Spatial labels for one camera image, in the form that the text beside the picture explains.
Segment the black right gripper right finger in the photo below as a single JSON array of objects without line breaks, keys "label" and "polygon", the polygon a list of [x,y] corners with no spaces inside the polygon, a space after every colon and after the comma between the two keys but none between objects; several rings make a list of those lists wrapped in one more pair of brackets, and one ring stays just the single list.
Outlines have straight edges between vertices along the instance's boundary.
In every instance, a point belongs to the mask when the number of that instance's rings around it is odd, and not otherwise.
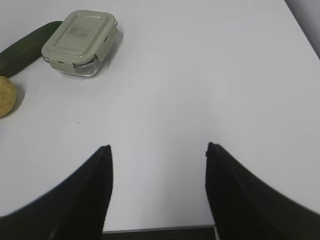
[{"label": "black right gripper right finger", "polygon": [[320,215],[260,180],[221,145],[206,151],[205,190],[221,240],[318,240]]}]

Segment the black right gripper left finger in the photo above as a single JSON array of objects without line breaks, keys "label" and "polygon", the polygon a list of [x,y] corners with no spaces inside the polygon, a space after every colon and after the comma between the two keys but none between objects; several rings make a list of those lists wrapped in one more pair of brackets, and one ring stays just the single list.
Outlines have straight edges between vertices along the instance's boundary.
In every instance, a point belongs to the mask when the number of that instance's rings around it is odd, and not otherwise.
[{"label": "black right gripper left finger", "polygon": [[0,219],[2,240],[100,240],[112,196],[112,151],[101,146],[55,188]]}]

